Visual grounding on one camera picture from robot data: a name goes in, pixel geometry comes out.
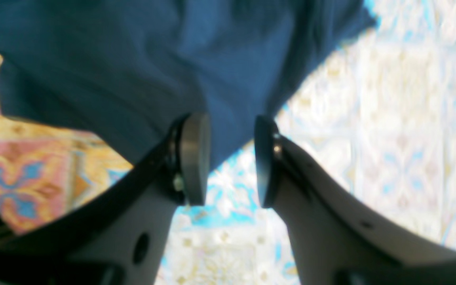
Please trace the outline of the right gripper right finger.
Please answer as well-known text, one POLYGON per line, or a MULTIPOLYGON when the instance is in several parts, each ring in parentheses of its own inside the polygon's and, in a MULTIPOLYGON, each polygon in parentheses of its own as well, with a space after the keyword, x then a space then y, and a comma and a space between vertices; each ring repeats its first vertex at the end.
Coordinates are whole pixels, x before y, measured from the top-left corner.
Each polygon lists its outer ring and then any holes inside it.
POLYGON ((264 116, 255 155, 260 205, 284 221, 302 285, 456 285, 456 251, 362 204, 264 116))

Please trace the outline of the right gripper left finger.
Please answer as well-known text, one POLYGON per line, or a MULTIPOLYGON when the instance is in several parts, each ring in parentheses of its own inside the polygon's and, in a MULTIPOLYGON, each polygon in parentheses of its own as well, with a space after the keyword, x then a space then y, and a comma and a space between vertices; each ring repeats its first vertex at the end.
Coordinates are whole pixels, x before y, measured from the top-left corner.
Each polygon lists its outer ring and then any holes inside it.
POLYGON ((179 118, 105 193, 36 230, 0 226, 0 285, 152 285, 179 206, 205 204, 209 116, 179 118))

